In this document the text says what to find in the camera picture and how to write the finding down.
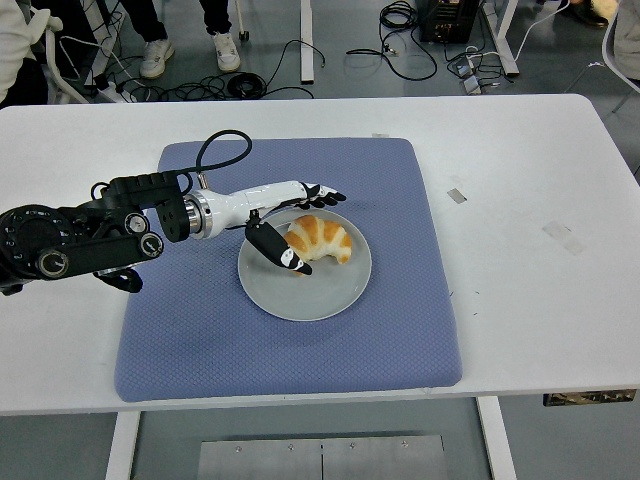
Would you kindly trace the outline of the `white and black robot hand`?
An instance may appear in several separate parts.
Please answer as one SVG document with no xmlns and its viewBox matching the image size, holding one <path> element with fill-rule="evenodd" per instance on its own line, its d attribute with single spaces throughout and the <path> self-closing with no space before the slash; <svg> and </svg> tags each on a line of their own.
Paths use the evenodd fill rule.
<svg viewBox="0 0 640 480">
<path fill-rule="evenodd" d="M 263 216 L 284 208 L 335 206 L 346 199 L 338 191 L 320 184 L 285 181 L 252 187 L 228 195 L 208 189 L 194 190 L 185 197 L 191 208 L 190 235 L 210 239 L 226 229 L 243 227 L 245 238 L 274 265 L 303 275 L 312 268 L 287 244 Z"/>
</svg>

